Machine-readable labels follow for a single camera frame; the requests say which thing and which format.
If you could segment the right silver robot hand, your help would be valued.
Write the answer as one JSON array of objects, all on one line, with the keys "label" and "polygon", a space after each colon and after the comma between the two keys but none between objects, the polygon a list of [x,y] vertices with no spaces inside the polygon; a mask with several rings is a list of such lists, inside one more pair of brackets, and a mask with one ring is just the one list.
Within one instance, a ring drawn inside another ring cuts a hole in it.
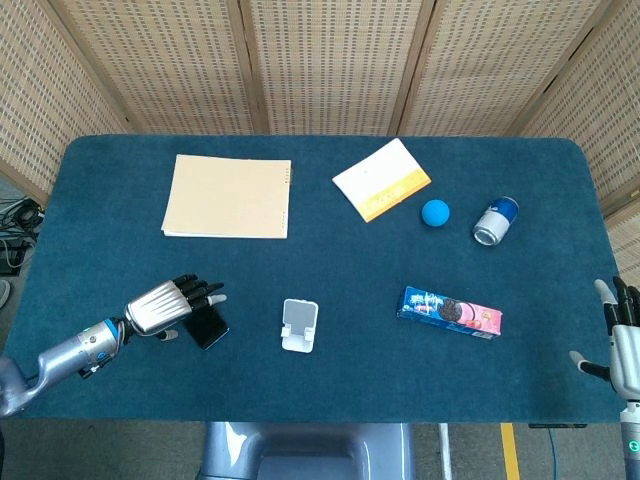
[{"label": "right silver robot hand", "polygon": [[595,364],[577,351],[569,356],[582,373],[608,382],[628,402],[639,401],[639,289],[612,278],[616,293],[602,279],[594,281],[608,333],[610,364]]}]

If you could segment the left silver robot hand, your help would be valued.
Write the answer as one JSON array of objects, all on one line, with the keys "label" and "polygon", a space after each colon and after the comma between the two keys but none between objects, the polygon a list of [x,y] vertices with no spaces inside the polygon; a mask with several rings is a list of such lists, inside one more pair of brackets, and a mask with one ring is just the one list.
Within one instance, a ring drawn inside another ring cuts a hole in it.
[{"label": "left silver robot hand", "polygon": [[168,341],[174,324],[209,313],[227,300],[223,283],[208,283],[195,274],[168,280],[131,300],[124,309],[124,343],[132,335]]}]

